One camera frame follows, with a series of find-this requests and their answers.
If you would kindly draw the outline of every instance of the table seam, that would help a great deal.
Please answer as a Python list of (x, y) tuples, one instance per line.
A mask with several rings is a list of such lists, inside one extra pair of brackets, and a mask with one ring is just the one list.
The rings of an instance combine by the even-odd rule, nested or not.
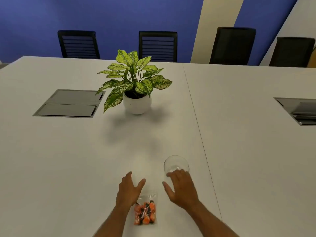
[(203, 150), (204, 150), (204, 154), (205, 154), (205, 158), (206, 158), (206, 162), (207, 162), (207, 167), (209, 168), (209, 172), (210, 172), (210, 176), (211, 176), (211, 181), (212, 181), (212, 185), (213, 185), (213, 189), (214, 189), (214, 193), (215, 193), (215, 198), (216, 198), (216, 202), (217, 202), (217, 206), (218, 206), (218, 210), (219, 210), (219, 215), (221, 216), (221, 220), (223, 220), (223, 218), (222, 218), (222, 213), (221, 213), (221, 209), (219, 208), (219, 203), (218, 203), (218, 199), (217, 199), (217, 195), (216, 195), (216, 191), (215, 191), (215, 187), (214, 187), (214, 183), (213, 183), (213, 178), (212, 178), (212, 174), (211, 174), (209, 162), (208, 162), (207, 157), (206, 157), (206, 152), (205, 152), (205, 148), (204, 148), (204, 143), (203, 143), (203, 139), (202, 139), (200, 127), (199, 127), (199, 125), (198, 125), (198, 118), (197, 118), (197, 115), (196, 115), (196, 113), (195, 113), (195, 108), (194, 108), (194, 104), (193, 104), (193, 99), (192, 99), (192, 96), (191, 96), (191, 92), (190, 92), (190, 88), (189, 88), (189, 83), (188, 83), (188, 79), (187, 79), (187, 77), (186, 77), (186, 73), (185, 73), (185, 69), (184, 69), (183, 63), (182, 63), (182, 67), (183, 67), (183, 71), (184, 71), (184, 76), (185, 76), (186, 84), (188, 85), (189, 94), (190, 94), (190, 98), (191, 98), (191, 102), (192, 102), (192, 106), (193, 106), (193, 110), (194, 110), (194, 114), (195, 114), (195, 119), (196, 119), (196, 121), (197, 121), (198, 131), (199, 131), (199, 133), (200, 133), (200, 137), (201, 137), (201, 141), (202, 141), (202, 146), (203, 146)]

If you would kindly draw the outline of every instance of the blue wall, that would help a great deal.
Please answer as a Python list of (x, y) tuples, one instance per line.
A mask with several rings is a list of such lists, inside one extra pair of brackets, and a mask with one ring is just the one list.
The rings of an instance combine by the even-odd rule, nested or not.
[(259, 65), (297, 0), (244, 0), (236, 27), (257, 30), (248, 65)]
[(101, 59), (138, 50), (142, 30), (177, 31), (178, 62), (190, 62), (203, 0), (1, 0), (0, 60), (61, 57), (58, 30), (96, 31)]

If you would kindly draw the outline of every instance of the black office chair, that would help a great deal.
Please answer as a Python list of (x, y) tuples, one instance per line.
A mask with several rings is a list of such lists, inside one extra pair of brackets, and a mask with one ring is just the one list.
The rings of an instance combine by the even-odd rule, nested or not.
[(178, 34), (174, 31), (140, 31), (138, 56), (154, 62), (177, 62)]
[(256, 29), (219, 27), (210, 64), (247, 65), (256, 36)]
[(278, 37), (269, 66), (307, 67), (314, 38)]
[(63, 57), (101, 59), (95, 31), (58, 31)]

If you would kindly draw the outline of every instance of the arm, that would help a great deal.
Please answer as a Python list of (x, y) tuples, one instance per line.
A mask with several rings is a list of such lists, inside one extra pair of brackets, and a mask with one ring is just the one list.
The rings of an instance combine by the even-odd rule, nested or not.
[(168, 173), (174, 186), (174, 192), (170, 186), (163, 182), (169, 199), (183, 208), (192, 217), (204, 237), (238, 237), (227, 225), (216, 218), (199, 201), (191, 176), (184, 170), (175, 170)]
[(146, 180), (142, 179), (137, 187), (132, 182), (132, 172), (122, 178), (119, 184), (116, 204), (105, 222), (94, 234), (94, 237), (121, 237), (130, 208), (136, 203)]

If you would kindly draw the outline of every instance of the white flower pot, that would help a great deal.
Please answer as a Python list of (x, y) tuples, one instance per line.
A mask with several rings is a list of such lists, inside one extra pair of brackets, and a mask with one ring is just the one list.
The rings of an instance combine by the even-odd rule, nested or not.
[(132, 114), (140, 115), (145, 113), (150, 109), (151, 106), (151, 97), (148, 95), (140, 99), (129, 98), (123, 93), (123, 104), (125, 109)]

